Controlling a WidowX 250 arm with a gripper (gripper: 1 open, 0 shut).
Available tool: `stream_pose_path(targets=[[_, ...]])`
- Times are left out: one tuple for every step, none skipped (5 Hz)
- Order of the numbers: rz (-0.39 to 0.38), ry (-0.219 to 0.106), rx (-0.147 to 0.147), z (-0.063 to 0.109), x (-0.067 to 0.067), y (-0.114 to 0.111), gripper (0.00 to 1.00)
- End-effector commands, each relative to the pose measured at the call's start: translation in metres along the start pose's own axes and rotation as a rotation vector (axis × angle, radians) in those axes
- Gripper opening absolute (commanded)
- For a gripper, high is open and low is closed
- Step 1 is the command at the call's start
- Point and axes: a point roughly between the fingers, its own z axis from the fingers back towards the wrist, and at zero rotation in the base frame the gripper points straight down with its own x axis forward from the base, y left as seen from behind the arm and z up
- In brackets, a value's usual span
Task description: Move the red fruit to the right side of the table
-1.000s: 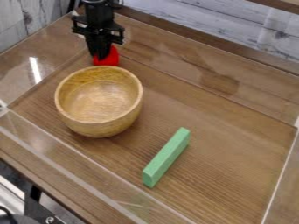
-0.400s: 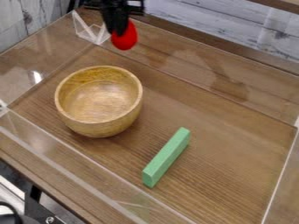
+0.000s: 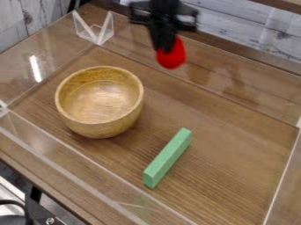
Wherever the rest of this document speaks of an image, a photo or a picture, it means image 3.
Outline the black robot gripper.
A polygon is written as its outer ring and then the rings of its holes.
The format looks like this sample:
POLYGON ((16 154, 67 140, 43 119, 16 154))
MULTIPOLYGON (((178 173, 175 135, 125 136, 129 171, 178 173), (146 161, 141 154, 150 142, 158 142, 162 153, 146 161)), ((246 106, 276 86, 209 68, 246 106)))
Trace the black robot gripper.
POLYGON ((130 21, 138 25, 150 25, 150 38, 155 50, 163 48, 169 53, 173 49, 178 29, 195 32, 199 11, 181 0, 145 0, 130 2, 130 21), (165 28, 151 24, 151 20, 171 22, 165 28))

